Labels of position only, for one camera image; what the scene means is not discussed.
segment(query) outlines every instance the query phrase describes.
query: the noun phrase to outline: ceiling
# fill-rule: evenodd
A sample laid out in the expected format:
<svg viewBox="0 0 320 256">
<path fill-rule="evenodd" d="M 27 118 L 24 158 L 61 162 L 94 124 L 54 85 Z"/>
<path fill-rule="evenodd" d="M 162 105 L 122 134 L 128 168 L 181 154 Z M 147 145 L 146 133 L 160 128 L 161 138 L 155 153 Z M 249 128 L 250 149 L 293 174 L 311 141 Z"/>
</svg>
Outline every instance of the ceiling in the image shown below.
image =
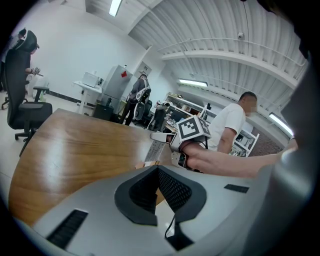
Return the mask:
<svg viewBox="0 0 320 256">
<path fill-rule="evenodd" d="M 123 0 L 116 17 L 112 0 L 66 2 L 155 48 L 176 79 L 207 82 L 205 90 L 232 100 L 254 92 L 266 118 L 280 114 L 308 65 L 293 26 L 257 0 Z"/>
</svg>

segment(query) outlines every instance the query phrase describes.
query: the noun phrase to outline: wall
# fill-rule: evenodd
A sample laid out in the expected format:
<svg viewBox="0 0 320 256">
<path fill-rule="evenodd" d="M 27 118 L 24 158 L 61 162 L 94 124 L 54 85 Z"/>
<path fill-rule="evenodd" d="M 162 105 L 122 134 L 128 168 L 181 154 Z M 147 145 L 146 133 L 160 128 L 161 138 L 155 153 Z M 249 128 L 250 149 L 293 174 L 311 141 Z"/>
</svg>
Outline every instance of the wall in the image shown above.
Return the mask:
<svg viewBox="0 0 320 256">
<path fill-rule="evenodd" d="M 83 10 L 53 3 L 39 3 L 20 22 L 37 36 L 40 49 L 31 64 L 48 78 L 51 91 L 75 99 L 82 89 L 72 84 L 85 71 L 105 79 L 113 66 L 127 65 L 133 73 L 146 51 L 123 31 Z"/>
<path fill-rule="evenodd" d="M 166 99 L 167 93 L 178 93 L 178 85 L 175 79 L 171 76 L 171 70 L 165 66 L 158 78 L 155 81 L 156 86 L 152 89 L 150 100 L 153 104 L 157 101 Z"/>
<path fill-rule="evenodd" d="M 269 139 L 263 132 L 259 131 L 257 128 L 253 129 L 252 134 L 253 135 L 260 134 L 260 135 L 249 157 L 277 154 L 283 149 L 283 147 L 279 147 L 276 143 L 274 143 L 271 139 Z"/>
</svg>

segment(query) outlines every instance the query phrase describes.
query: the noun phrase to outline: ceiling light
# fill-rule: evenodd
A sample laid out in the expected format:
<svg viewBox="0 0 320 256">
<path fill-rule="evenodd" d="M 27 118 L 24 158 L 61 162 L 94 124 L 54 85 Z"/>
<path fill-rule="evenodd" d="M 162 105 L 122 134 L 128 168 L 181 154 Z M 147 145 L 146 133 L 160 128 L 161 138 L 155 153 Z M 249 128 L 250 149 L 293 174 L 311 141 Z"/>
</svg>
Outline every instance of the ceiling light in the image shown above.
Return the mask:
<svg viewBox="0 0 320 256">
<path fill-rule="evenodd" d="M 187 80 L 187 79 L 179 79 L 180 83 L 185 85 L 191 85 L 191 86 L 203 86 L 207 87 L 208 84 L 206 82 L 199 82 L 199 81 L 193 81 L 193 80 Z"/>
<path fill-rule="evenodd" d="M 109 14 L 113 17 L 116 17 L 119 7 L 121 5 L 122 0 L 112 0 L 111 6 L 110 6 L 110 10 L 109 10 Z"/>
<path fill-rule="evenodd" d="M 291 136 L 294 135 L 292 130 L 279 117 L 277 117 L 274 113 L 270 113 L 269 117 L 272 120 L 274 120 L 278 125 L 280 125 L 282 128 L 284 128 Z"/>
</svg>

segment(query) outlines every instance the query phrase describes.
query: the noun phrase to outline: refrigerator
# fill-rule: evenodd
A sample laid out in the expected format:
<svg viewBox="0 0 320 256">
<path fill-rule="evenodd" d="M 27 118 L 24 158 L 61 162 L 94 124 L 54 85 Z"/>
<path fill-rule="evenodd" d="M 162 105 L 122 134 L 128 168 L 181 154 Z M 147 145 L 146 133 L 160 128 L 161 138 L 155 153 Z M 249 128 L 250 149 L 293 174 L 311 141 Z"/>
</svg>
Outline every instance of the refrigerator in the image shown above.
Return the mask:
<svg viewBox="0 0 320 256">
<path fill-rule="evenodd" d="M 111 105 L 114 108 L 114 113 L 119 112 L 119 106 L 121 101 L 121 96 L 127 88 L 132 74 L 126 70 L 123 66 L 114 66 L 106 80 L 102 85 L 102 104 L 105 105 L 109 98 L 111 98 Z"/>
</svg>

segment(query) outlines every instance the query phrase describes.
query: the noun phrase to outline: white t-shirt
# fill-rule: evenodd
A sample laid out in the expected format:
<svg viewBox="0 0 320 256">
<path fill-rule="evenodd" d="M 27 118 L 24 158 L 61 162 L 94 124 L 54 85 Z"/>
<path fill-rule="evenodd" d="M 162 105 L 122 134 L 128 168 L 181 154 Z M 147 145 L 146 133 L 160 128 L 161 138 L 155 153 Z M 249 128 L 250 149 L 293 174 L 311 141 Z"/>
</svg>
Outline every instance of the white t-shirt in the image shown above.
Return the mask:
<svg viewBox="0 0 320 256">
<path fill-rule="evenodd" d="M 208 140 L 208 149 L 217 151 L 221 135 L 227 127 L 236 131 L 234 143 L 245 121 L 246 114 L 240 105 L 232 103 L 226 106 L 209 125 L 212 138 Z"/>
</svg>

